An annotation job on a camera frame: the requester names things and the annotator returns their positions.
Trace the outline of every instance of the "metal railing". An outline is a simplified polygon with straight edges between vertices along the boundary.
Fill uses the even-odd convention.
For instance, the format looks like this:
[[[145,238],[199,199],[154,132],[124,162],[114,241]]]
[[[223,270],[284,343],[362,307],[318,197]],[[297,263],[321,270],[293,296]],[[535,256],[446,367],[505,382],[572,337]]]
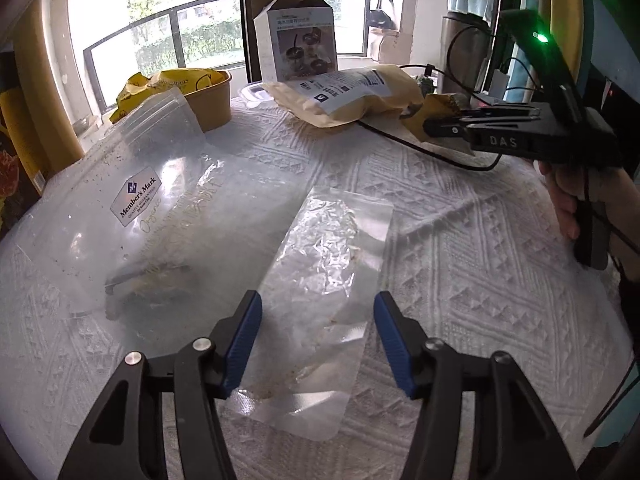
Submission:
[[[158,18],[162,18],[163,16],[168,16],[169,26],[171,30],[172,39],[173,39],[176,64],[178,67],[184,68],[186,67],[186,59],[184,57],[184,48],[182,46],[182,37],[180,35],[178,12],[181,10],[190,9],[191,7],[197,7],[203,4],[208,4],[211,2],[219,2],[219,1],[221,0],[193,0],[192,2],[188,2],[186,4],[181,4],[176,7],[171,7],[170,9],[161,10],[159,12],[156,12],[155,14],[147,16],[146,18],[142,18],[141,20],[137,20],[136,22],[129,23],[129,25],[122,27],[121,29],[116,30],[115,32],[112,32],[110,35],[102,38],[99,41],[96,41],[94,44],[92,44],[91,46],[87,47],[84,51],[82,51],[82,55],[84,57],[84,66],[86,68],[86,71],[89,77],[89,83],[91,84],[91,88],[94,92],[95,100],[98,104],[98,108],[100,108],[100,112],[105,113],[109,108],[113,107],[114,104],[113,103],[108,104],[105,101],[104,94],[102,93],[102,88],[100,86],[100,81],[98,79],[98,73],[95,67],[95,62],[94,62],[93,50],[95,48],[101,46],[103,43],[106,43],[107,41],[112,40],[113,38],[119,36],[120,34],[123,34],[124,32],[127,32],[135,27],[139,27],[140,25],[143,25],[145,23],[152,22],[153,20],[157,20]],[[387,1],[390,2],[391,4],[393,4],[394,2],[394,0],[387,0]],[[364,16],[362,20],[362,27],[363,27],[362,50],[360,52],[339,52],[338,53],[339,56],[365,57],[367,55],[367,48],[369,45],[368,23],[369,23],[370,10],[371,10],[371,0],[364,0]],[[236,63],[234,64],[234,66],[242,65],[242,64],[244,64],[244,62]]]

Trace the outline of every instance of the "green led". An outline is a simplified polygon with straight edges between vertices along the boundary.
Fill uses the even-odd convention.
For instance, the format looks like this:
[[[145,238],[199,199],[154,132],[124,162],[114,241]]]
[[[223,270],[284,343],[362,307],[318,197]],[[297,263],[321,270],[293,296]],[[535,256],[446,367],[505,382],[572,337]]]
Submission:
[[[549,38],[546,37],[544,34],[538,34],[537,32],[533,33],[533,37],[536,38],[540,43],[548,43],[549,42]]]

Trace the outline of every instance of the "bush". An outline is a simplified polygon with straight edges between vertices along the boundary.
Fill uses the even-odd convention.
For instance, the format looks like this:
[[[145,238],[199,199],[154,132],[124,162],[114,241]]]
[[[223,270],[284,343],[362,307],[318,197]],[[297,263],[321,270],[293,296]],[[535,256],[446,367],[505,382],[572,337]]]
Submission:
[[[240,27],[240,20],[229,20],[182,32],[185,59],[200,59],[241,48]],[[177,66],[173,38],[167,36],[140,46],[136,51],[136,61],[140,72],[146,76]]]

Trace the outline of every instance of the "human hand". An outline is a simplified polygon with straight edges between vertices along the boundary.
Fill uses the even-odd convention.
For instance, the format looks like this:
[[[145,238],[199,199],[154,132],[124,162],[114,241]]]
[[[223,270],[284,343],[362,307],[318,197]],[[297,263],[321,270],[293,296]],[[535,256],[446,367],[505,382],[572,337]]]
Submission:
[[[556,210],[560,232],[575,240],[580,226],[575,219],[577,200],[584,200],[582,168],[561,166],[553,169],[546,162],[539,162],[540,173],[545,176],[546,188]],[[604,202],[609,221],[627,237],[640,245],[640,190],[622,169],[590,170],[589,199]],[[640,282],[640,256],[631,250],[615,234],[611,235],[609,251],[622,263],[629,280]]]

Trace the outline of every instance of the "white tablecloth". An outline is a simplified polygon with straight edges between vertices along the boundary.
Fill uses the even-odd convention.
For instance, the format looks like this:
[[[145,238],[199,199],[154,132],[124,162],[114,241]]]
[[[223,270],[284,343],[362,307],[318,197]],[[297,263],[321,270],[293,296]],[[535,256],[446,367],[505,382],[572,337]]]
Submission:
[[[622,378],[629,346],[610,302],[613,287],[574,261],[530,164],[506,156],[490,173],[470,173],[359,126],[318,130],[279,108],[246,110],[239,102],[233,114],[231,123],[207,134],[209,142],[291,172],[307,188],[390,200],[395,211],[380,289],[458,351],[510,352],[574,461],[584,459],[593,439],[583,440],[582,432]],[[15,235],[0,246],[0,298],[0,422],[34,473],[53,479],[90,406],[131,349],[92,314],[69,317],[67,300],[20,251]],[[465,402],[460,462],[471,444],[470,406]],[[220,412],[239,479],[391,480],[402,471],[419,407],[395,386],[370,330],[335,438],[304,440],[222,403]],[[167,460],[171,478],[181,478],[172,416],[167,409]],[[464,473],[460,465],[456,477]]]

